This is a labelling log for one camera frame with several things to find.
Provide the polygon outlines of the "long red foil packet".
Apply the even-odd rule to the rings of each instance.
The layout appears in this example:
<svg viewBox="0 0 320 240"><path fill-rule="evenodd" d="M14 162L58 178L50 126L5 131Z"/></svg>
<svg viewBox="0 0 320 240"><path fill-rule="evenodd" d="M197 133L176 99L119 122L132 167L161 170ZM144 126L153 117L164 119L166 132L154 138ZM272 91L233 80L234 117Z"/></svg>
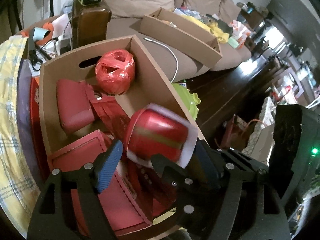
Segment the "long red foil packet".
<svg viewBox="0 0 320 240"><path fill-rule="evenodd" d="M115 139L124 140L130 118L114 96L103 93L97 86L81 81L89 103L96 116Z"/></svg>

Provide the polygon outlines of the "open box with clutter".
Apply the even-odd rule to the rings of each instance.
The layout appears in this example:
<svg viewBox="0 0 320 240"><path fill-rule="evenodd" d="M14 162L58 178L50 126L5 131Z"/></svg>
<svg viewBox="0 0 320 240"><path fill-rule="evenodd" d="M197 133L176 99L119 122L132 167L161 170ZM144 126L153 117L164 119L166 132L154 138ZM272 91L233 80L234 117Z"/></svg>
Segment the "open box with clutter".
<svg viewBox="0 0 320 240"><path fill-rule="evenodd" d="M33 75L38 75L44 63L73 49L71 14L37 22L17 35L27 38L29 67Z"/></svg>

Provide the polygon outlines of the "orange white paper bag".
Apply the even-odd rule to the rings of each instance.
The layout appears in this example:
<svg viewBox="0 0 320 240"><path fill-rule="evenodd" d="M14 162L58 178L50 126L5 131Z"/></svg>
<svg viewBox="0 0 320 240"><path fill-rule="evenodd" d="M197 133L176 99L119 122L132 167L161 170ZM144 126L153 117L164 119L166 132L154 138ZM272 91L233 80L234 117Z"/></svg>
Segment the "orange white paper bag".
<svg viewBox="0 0 320 240"><path fill-rule="evenodd" d="M230 27L232 27L233 32L228 40L228 44L234 49L240 49L243 47L246 39L251 35L251 31L241 22L233 20Z"/></svg>

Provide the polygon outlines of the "red stitched box bag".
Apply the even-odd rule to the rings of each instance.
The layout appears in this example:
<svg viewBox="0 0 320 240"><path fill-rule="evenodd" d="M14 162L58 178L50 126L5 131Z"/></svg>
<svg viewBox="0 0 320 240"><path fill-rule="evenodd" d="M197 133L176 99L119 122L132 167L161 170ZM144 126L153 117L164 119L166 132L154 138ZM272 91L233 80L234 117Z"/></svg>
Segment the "red stitched box bag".
<svg viewBox="0 0 320 240"><path fill-rule="evenodd" d="M49 155L49 168L63 172L78 170L97 160L111 145L111 138L96 130ZM118 142L111 156L99 161L94 183L103 212L117 236L152 224L152 202L143 202L130 183L128 170L120 159L122 149L122 143Z"/></svg>

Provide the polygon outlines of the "yellow plastic bag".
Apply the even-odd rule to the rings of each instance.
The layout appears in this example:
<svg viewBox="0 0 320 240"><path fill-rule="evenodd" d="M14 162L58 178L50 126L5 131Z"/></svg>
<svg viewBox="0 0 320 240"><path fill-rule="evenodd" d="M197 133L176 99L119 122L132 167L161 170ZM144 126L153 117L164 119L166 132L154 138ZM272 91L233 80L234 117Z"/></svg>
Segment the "yellow plastic bag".
<svg viewBox="0 0 320 240"><path fill-rule="evenodd" d="M220 43L228 43L230 36L232 36L233 29L228 25L223 27L224 22L220 24L221 21L213 21L206 25L205 23L201 22L200 20L197 20L193 16L182 15L182 17L190 22L195 23L205 31L214 35Z"/></svg>

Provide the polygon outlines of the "cardboard tray box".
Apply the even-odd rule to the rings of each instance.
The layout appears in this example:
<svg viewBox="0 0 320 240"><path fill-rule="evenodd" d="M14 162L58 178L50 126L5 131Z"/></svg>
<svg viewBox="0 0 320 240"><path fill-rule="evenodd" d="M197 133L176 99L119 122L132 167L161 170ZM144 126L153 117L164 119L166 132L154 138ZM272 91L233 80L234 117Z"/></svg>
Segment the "cardboard tray box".
<svg viewBox="0 0 320 240"><path fill-rule="evenodd" d="M136 65L135 78L127 92L121 95L105 93L98 86L95 78L95 66L98 60L105 53L116 49L125 49L130 52L134 57ZM93 123L72 134L64 132L60 124L56 98L56 83L60 79L76 82L86 81L92 86L97 86L103 93L114 96L130 119L136 111L154 103L185 118L199 129L176 90L142 42L136 36L121 37L75 49L50 60L42 66L40 71L39 110L41 131L47 157L96 130L102 131L111 138L112 142L118 140L107 130L94 111L95 120ZM197 141L203 139L203 134L199 129ZM156 225L176 212L177 192L172 186L161 181L153 168L138 165L128 159L124 151L124 140L121 142L123 143L123 153L120 159L128 170L130 183L143 202L146 203L148 200L152 202L152 224L146 228L121 236L117 236L114 232L116 239L150 239L161 237L166 231L157 229ZM194 167L194 157L195 154L193 152L189 164L184 168L191 176L193 175L188 170ZM71 195L78 230L82 235L87 237L89 236L89 230L81 211L78 192L72 190ZM177 229L179 228L175 226L169 230Z"/></svg>

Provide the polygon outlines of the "green plastic kids case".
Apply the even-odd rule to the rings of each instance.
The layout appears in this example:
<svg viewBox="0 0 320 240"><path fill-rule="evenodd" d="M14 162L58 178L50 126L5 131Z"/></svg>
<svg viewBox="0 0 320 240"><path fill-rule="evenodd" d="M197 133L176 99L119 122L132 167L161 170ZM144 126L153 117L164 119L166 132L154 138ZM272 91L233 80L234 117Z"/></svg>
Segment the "green plastic kids case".
<svg viewBox="0 0 320 240"><path fill-rule="evenodd" d="M186 88L186 84L172 83L172 86L180 96L187 110L191 114L194 120L197 119L199 109L198 105L201 103L197 93L190 93L189 89Z"/></svg>

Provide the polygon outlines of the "yellow plaid tablecloth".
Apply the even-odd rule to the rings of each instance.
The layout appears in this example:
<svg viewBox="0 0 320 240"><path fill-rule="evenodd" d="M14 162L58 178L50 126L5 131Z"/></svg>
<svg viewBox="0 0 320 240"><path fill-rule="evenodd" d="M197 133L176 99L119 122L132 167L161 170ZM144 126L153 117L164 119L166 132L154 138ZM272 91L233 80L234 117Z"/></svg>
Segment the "yellow plaid tablecloth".
<svg viewBox="0 0 320 240"><path fill-rule="evenodd" d="M23 238L40 194L23 154L17 125L18 71L27 38L1 44L1 208Z"/></svg>

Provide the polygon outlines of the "dark red pouch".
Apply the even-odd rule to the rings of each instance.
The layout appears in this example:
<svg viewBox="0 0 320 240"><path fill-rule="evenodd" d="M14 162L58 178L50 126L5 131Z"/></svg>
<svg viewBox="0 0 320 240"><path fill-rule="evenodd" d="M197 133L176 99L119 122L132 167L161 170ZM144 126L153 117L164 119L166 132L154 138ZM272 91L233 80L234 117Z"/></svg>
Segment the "dark red pouch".
<svg viewBox="0 0 320 240"><path fill-rule="evenodd" d="M57 109L62 129L72 134L95 120L90 103L94 92L86 82L60 79L56 83Z"/></svg>

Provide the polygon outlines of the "red rounded tin box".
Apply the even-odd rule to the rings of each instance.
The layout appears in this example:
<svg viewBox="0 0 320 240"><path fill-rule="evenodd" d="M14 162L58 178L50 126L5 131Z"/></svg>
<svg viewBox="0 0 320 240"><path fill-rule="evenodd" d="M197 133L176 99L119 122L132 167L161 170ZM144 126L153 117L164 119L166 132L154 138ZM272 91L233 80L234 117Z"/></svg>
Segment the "red rounded tin box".
<svg viewBox="0 0 320 240"><path fill-rule="evenodd" d="M193 155L198 132L185 118L151 103L131 116L124 151L128 159L144 167L153 168L151 157L161 154L185 168Z"/></svg>

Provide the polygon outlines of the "brown sofa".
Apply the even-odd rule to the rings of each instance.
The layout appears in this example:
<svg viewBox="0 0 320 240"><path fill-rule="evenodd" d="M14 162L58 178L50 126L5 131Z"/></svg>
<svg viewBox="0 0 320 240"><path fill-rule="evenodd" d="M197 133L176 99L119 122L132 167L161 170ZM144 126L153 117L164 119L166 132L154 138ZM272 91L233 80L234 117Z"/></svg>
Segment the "brown sofa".
<svg viewBox="0 0 320 240"><path fill-rule="evenodd" d="M112 11L107 38L136 35L156 41L146 47L169 79L178 81L235 68L251 57L245 47L223 43L201 22L174 13L186 8L215 15L230 25L240 8L233 0L104 0Z"/></svg>

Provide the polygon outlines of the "cardboard tray on sofa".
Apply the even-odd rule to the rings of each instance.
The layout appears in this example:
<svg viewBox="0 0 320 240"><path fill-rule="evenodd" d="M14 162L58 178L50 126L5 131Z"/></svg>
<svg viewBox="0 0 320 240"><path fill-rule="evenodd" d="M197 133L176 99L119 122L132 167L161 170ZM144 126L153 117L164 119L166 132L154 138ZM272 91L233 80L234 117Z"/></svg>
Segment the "cardboard tray on sofa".
<svg viewBox="0 0 320 240"><path fill-rule="evenodd" d="M144 15L130 28L179 50L210 69L222 59L214 35L167 9L159 8Z"/></svg>

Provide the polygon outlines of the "red plastic twine ball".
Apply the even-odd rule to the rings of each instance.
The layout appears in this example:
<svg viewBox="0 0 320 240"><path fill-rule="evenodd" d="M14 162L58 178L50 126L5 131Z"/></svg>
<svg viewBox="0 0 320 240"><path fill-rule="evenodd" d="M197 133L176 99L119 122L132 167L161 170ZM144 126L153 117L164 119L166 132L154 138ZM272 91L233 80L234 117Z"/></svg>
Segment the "red plastic twine ball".
<svg viewBox="0 0 320 240"><path fill-rule="evenodd" d="M107 94L126 93L135 78L135 66L133 55L125 49L105 53L95 66L98 86Z"/></svg>

